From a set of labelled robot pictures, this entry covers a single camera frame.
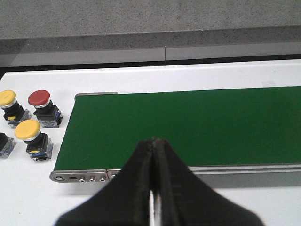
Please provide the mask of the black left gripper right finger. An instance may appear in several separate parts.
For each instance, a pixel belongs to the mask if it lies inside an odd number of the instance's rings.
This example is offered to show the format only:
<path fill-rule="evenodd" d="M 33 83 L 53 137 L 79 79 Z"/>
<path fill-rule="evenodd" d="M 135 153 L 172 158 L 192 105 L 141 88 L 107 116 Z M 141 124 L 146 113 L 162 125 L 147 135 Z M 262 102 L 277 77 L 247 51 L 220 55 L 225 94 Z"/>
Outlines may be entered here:
<path fill-rule="evenodd" d="M 253 212 L 221 196 L 194 175 L 166 140 L 155 138 L 152 180 L 161 226 L 262 226 Z"/>

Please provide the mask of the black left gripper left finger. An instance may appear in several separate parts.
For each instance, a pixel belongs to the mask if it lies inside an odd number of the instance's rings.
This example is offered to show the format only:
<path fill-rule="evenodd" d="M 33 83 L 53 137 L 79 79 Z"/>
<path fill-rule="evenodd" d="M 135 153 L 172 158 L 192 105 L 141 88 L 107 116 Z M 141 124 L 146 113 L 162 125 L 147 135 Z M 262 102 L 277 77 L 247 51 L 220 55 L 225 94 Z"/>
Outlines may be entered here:
<path fill-rule="evenodd" d="M 92 198 L 64 213 L 57 226 L 148 226 L 152 141 L 140 141 L 121 171 Z"/>

